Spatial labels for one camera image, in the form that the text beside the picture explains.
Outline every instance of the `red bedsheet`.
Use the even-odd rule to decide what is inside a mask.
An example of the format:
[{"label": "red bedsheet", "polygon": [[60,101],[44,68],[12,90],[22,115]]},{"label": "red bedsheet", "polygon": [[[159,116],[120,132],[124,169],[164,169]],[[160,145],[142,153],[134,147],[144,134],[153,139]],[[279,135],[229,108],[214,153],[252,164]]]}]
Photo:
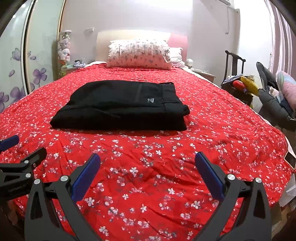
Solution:
[{"label": "red bedsheet", "polygon": [[[99,80],[174,82],[189,106],[187,131],[55,130],[49,122],[83,84]],[[226,173],[244,180],[261,177],[272,205],[290,180],[284,162],[285,136],[248,106],[211,83],[179,68],[105,68],[93,65],[41,87],[0,115],[0,138],[19,135],[20,143],[0,155],[19,162],[39,147],[48,152],[35,170],[44,182],[69,175],[91,153],[101,169],[78,207],[103,240],[191,240],[218,205],[194,166],[203,151]],[[25,210],[27,197],[15,200]],[[237,203],[224,231],[238,213]],[[67,231],[70,227],[56,204]]]}]

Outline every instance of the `silver screw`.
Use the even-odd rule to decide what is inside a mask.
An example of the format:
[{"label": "silver screw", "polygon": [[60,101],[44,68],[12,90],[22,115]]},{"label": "silver screw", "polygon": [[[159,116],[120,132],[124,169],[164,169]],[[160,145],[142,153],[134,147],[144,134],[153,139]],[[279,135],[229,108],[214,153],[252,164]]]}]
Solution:
[{"label": "silver screw", "polygon": [[235,176],[234,176],[233,174],[228,174],[228,175],[227,175],[227,178],[228,178],[229,180],[234,180],[234,179],[235,179]]},{"label": "silver screw", "polygon": [[34,184],[39,184],[40,183],[40,179],[36,179],[35,181],[34,181]]},{"label": "silver screw", "polygon": [[65,181],[67,181],[69,178],[68,178],[68,176],[61,176],[61,181],[62,182],[65,182]]},{"label": "silver screw", "polygon": [[255,178],[255,181],[256,181],[257,183],[261,183],[261,182],[262,182],[262,179],[259,178],[259,177],[256,177],[256,178]]}]

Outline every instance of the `phone screen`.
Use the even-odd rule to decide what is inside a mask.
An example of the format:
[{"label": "phone screen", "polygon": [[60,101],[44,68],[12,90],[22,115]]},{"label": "phone screen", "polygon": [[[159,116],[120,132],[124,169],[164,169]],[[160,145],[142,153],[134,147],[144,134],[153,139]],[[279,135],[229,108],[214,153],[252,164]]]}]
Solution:
[{"label": "phone screen", "polygon": [[295,169],[295,166],[296,166],[296,158],[290,152],[287,152],[287,154],[285,156],[285,160],[291,165],[291,167],[293,169]]}]

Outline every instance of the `sliding wardrobe door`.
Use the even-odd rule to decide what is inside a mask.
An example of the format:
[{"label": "sliding wardrobe door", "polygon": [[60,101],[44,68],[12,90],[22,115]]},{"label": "sliding wardrobe door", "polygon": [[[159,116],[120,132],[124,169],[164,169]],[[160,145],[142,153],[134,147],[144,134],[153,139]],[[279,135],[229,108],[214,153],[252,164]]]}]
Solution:
[{"label": "sliding wardrobe door", "polygon": [[64,0],[37,0],[32,9],[25,49],[29,92],[58,79],[57,39]]},{"label": "sliding wardrobe door", "polygon": [[0,113],[27,93],[22,67],[22,40],[32,0],[26,1],[0,37]]}]

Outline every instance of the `pink curtain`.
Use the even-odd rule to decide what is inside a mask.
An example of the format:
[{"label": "pink curtain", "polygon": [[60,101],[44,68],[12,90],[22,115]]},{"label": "pink curtain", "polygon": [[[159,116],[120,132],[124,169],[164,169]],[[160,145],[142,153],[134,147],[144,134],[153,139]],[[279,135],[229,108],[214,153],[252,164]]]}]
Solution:
[{"label": "pink curtain", "polygon": [[296,78],[296,37],[278,9],[269,0],[264,1],[270,14],[273,40],[269,70],[273,74],[283,70]]}]

